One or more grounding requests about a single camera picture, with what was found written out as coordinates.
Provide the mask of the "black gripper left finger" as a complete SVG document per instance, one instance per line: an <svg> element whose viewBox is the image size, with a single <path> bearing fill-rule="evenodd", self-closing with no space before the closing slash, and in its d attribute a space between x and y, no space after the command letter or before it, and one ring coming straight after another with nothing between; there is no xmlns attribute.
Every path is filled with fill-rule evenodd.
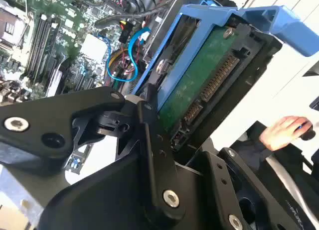
<svg viewBox="0 0 319 230"><path fill-rule="evenodd" d="M168 138L156 108L99 87L0 109L0 162L23 174L51 179L78 166L76 151L111 136L117 159L136 155L142 205L151 223L178 223L185 205Z"/></svg>

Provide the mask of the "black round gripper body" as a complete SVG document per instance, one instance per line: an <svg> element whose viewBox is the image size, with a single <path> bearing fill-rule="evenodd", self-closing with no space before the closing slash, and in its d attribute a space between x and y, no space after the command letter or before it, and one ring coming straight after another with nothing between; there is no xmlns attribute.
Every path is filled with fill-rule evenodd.
<svg viewBox="0 0 319 230"><path fill-rule="evenodd" d="M176 225L151 223L144 212L138 157L118 160L60 191L45 207L39 230L218 230L219 217L207 205L204 177L177 164L178 195L185 215Z"/></svg>

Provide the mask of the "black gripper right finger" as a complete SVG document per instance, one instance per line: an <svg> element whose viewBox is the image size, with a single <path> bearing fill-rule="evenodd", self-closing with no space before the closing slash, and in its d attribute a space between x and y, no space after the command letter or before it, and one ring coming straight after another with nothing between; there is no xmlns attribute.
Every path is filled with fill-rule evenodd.
<svg viewBox="0 0 319 230"><path fill-rule="evenodd" d="M217 230L297 230L295 221L275 200L239 155L229 148L202 152L207 206Z"/></svg>

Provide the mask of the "person's bare hand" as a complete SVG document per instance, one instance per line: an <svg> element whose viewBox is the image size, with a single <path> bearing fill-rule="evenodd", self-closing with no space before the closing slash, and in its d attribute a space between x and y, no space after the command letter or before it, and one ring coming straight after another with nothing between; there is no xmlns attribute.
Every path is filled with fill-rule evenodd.
<svg viewBox="0 0 319 230"><path fill-rule="evenodd" d="M306 117L285 116L266 128L259 136L259 140L270 151L276 151L286 147L311 127L312 123Z"/></svg>

